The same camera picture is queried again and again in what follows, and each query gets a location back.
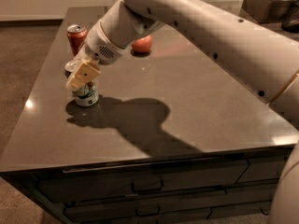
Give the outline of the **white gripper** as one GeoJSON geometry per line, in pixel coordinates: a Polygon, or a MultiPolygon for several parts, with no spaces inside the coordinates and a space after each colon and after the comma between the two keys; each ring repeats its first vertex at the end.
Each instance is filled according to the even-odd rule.
{"type": "Polygon", "coordinates": [[[100,75],[99,64],[109,65],[116,62],[126,49],[114,45],[105,35],[101,22],[98,21],[87,33],[77,59],[68,61],[64,66],[67,77],[66,87],[78,91],[85,84],[100,75]]]}

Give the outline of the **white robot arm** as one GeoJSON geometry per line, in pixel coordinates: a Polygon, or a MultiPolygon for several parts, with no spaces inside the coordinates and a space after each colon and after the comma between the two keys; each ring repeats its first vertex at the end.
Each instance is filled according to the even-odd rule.
{"type": "Polygon", "coordinates": [[[299,43],[201,0],[118,0],[88,33],[67,88],[79,90],[164,24],[299,128],[299,43]]]}

